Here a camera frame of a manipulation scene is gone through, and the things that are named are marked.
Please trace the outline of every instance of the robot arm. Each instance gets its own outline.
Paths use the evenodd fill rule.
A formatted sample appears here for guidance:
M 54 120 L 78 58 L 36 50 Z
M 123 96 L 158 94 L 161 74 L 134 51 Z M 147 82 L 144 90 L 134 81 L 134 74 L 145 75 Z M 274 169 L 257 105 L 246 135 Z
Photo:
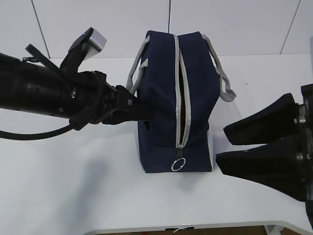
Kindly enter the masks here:
M 251 180 L 305 202 L 313 226 L 313 84 L 301 87 L 303 104 L 284 94 L 258 113 L 228 125 L 233 145 L 264 144 L 217 154 L 222 173 Z
M 22 61 L 0 53 L 0 108 L 69 119 L 69 125 L 57 131 L 31 135 L 0 132 L 0 138 L 46 139 L 80 130 L 88 123 L 116 125 L 151 119 L 152 109 L 123 86 L 109 85 L 106 74 L 78 72 L 82 61 L 99 53 L 105 43 L 100 33 L 89 28 L 73 43 L 60 68 L 32 45 L 26 50 L 33 57 Z

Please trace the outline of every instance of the bag handle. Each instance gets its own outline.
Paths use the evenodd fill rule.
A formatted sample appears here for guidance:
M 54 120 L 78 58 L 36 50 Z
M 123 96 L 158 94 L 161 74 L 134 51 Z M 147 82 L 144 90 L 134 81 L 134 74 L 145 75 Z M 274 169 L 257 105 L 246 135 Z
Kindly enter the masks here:
M 139 48 L 139 51 L 138 51 L 138 54 L 135 58 L 135 61 L 133 63 L 133 66 L 128 74 L 128 78 L 127 78 L 127 84 L 126 84 L 126 89 L 132 94 L 134 95 L 135 92 L 138 90 L 138 87 L 140 85 L 140 82 L 141 82 L 141 79 L 144 75 L 144 71 L 145 69 L 147 68 L 148 66 L 148 59 L 146 59 L 139 67 L 139 72 L 138 72 L 138 78 L 135 82 L 135 84 L 133 84 L 133 75 L 137 69 L 137 66 L 139 64 L 139 61 L 142 57 L 142 53 L 144 51 L 144 49 L 146 48 L 146 45 L 149 43 L 150 41 L 150 36 L 148 36 L 144 41 L 143 43 L 141 44 L 140 48 Z
M 228 79 L 227 75 L 225 74 L 225 72 L 222 68 L 221 62 L 220 62 L 219 58 L 217 57 L 217 54 L 216 54 L 209 38 L 205 34 L 202 34 L 202 38 L 206 41 L 207 46 L 209 47 L 209 52 L 215 61 L 215 65 L 216 65 L 215 70 L 216 70 L 217 74 L 220 76 L 220 86 L 221 86 L 220 97 L 225 102 L 232 102 L 236 98 L 236 93 L 230 88 L 229 79 Z M 222 81 L 224 81 L 224 83 L 225 83 L 225 91 L 226 92 L 223 91 Z

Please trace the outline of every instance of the white wall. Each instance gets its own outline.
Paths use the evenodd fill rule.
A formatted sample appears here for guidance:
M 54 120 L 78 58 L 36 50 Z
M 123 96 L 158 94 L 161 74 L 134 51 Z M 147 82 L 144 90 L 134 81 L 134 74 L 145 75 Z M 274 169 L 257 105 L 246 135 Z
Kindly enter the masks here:
M 90 26 L 107 39 L 97 57 L 135 57 L 147 30 L 201 31 L 219 55 L 309 53 L 312 0 L 33 0 L 51 58 Z M 0 52 L 47 55 L 31 0 L 0 1 Z

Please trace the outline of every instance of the white table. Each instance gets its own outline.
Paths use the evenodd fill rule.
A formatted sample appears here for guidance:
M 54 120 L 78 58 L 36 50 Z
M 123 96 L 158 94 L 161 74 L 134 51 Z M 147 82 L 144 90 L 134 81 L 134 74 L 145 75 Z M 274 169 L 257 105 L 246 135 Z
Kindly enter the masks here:
M 133 59 L 90 59 L 81 70 L 125 84 Z M 232 146 L 223 127 L 313 82 L 309 55 L 221 57 L 238 97 L 218 101 L 210 119 L 214 152 Z M 0 110 L 0 129 L 52 130 L 67 120 Z M 305 205 L 266 186 L 211 173 L 145 174 L 136 123 L 88 125 L 42 141 L 0 140 L 0 234 L 98 233 L 281 225 L 311 234 Z

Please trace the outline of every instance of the zipper pull ring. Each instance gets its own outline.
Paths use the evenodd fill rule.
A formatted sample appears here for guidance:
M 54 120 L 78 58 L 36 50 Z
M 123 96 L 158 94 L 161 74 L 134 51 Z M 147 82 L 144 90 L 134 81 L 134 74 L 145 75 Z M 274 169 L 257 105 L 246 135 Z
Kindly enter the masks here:
M 177 159 L 172 163 L 172 166 L 171 166 L 171 170 L 174 171 L 174 172 L 175 171 L 179 171 L 186 164 L 186 159 L 182 157 L 182 149 L 183 149 L 183 146 L 181 144 L 178 145 L 178 148 L 177 148 Z M 180 166 L 177 169 L 175 169 L 174 166 L 178 162 L 180 162 Z

